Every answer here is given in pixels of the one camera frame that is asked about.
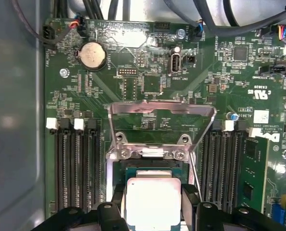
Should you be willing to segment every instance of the gray side panel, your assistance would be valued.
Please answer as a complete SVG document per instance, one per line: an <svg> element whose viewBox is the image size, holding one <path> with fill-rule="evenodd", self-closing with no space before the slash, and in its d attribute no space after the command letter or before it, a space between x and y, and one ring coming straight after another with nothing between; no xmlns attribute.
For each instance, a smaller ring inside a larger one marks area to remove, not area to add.
<svg viewBox="0 0 286 231"><path fill-rule="evenodd" d="M35 26L40 0L19 2ZM0 1L0 231L27 231L44 218L42 58L36 47L10 1Z"/></svg>

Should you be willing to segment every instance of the blue component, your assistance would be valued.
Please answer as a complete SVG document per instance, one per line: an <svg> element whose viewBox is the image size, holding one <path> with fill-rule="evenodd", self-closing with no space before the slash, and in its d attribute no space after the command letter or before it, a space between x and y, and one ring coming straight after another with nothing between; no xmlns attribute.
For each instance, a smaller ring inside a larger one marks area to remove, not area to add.
<svg viewBox="0 0 286 231"><path fill-rule="evenodd" d="M236 113L231 114L231 120L237 121L238 119L239 119L238 114L236 114Z"/></svg>
<svg viewBox="0 0 286 231"><path fill-rule="evenodd" d="M273 204L272 205L272 220L281 225L284 225L284 221L286 218L286 211L281 208L280 204Z"/></svg>

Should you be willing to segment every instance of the green circuit board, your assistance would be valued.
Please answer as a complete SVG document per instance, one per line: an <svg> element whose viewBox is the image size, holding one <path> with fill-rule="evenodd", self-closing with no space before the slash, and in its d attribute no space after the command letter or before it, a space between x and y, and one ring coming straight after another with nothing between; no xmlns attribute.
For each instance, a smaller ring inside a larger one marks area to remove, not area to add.
<svg viewBox="0 0 286 231"><path fill-rule="evenodd" d="M56 34L69 23L64 19L47 21ZM186 32L185 38L177 38L179 29ZM237 113L244 127L240 132L242 141L236 138L239 131L236 136L223 134L218 126L215 128L218 131L209 134L203 142L207 138L209 142L215 139L218 142L215 147L226 152L228 148L233 152L234 142L240 145L239 168L223 166L239 174L238 182L234 183L235 176L230 180L237 189L235 204L251 206L271 216L274 203L271 198L286 194L286 73L263 70L274 65L286 69L286 48L281 42L273 37L263 38L260 31L232 38L203 33L196 40L189 25L167 23L88 21L87 33L89 37L82 38L73 29L56 49L46 49L45 116L57 118L58 122L62 118L69 118L71 123L74 118L84 118L86 123L91 118L97 120L99 154L91 157L97 160L97 166L88 162L91 169L88 174L94 182L89 181L89 188L97 191L92 204L106 200L106 152L112 141L109 104L147 100L212 105L217 109L215 121L219 124L224 123L228 112ZM107 62L99 71L88 70L77 58L78 50L87 42L101 44L106 52ZM171 72L169 64L172 49L176 47L181 49L182 59L178 73ZM67 77L61 77L61 69L69 72ZM166 110L143 115L118 114L114 123L130 142L145 143L176 143L181 134L193 138L203 126L202 119L196 116L175 115ZM262 137L248 137L248 130L253 128L260 128ZM46 132L48 217L57 210L55 146L54 136ZM204 143L196 150L201 179L212 178L210 172L203 176L203 163L213 161L212 158L204 160L204 156L217 155L215 150L207 147L204 151ZM179 167L187 176L187 164ZM115 171L120 174L115 174L114 182L124 181L123 170ZM206 195L211 190L206 187Z"/></svg>

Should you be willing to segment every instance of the white label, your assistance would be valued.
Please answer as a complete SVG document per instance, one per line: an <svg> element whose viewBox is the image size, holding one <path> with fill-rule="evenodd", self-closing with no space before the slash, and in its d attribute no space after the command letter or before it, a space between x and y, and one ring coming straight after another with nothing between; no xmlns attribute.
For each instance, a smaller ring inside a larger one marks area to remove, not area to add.
<svg viewBox="0 0 286 231"><path fill-rule="evenodd" d="M267 100L271 93L271 90L248 90L248 94L254 94L256 100Z"/></svg>
<svg viewBox="0 0 286 231"><path fill-rule="evenodd" d="M268 124L269 111L268 110L254 110L253 123L254 124Z"/></svg>

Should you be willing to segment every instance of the motherboard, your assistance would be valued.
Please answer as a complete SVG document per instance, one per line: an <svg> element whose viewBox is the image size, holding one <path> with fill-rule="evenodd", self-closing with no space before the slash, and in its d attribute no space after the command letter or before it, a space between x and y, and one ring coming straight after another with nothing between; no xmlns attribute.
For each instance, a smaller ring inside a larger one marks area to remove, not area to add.
<svg viewBox="0 0 286 231"><path fill-rule="evenodd" d="M133 168L195 184L194 154L203 201L286 223L286 47L262 30L87 20L46 47L45 117L47 217L111 200Z"/></svg>

